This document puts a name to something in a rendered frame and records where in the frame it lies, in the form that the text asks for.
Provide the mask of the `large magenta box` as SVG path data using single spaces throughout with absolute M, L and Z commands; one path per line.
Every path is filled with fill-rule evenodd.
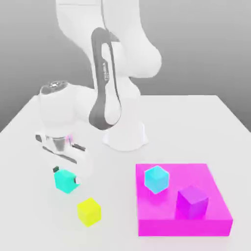
M 144 172 L 160 166 L 169 173 L 169 187 L 154 194 L 144 185 Z M 136 164 L 139 236 L 229 236 L 233 218 L 206 164 Z M 178 190 L 196 186 L 208 197 L 206 214 L 186 219 L 176 208 Z

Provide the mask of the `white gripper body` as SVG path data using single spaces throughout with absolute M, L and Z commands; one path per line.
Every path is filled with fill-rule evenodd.
M 47 147 L 42 146 L 41 155 L 51 169 L 58 166 L 73 173 L 89 173 L 89 153 L 80 145 L 70 145 L 60 153 L 53 153 Z

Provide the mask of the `small cyan cube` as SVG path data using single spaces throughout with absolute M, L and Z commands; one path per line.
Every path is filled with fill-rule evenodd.
M 160 166 L 154 166 L 144 172 L 144 185 L 154 194 L 169 187 L 169 173 Z

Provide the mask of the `small yellow cube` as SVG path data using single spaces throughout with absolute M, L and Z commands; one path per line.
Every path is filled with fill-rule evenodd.
M 89 227 L 101 220 L 101 206 L 93 198 L 88 198 L 77 205 L 77 215 Z

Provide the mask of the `small teal cube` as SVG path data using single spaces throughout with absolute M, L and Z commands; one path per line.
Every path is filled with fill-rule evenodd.
M 76 175 L 68 170 L 60 169 L 54 173 L 55 186 L 60 191 L 69 194 L 79 185 L 75 182 Z

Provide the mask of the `small purple cube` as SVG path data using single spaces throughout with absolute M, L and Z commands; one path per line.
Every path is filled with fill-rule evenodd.
M 176 208 L 186 219 L 201 218 L 206 214 L 209 197 L 196 186 L 178 190 Z

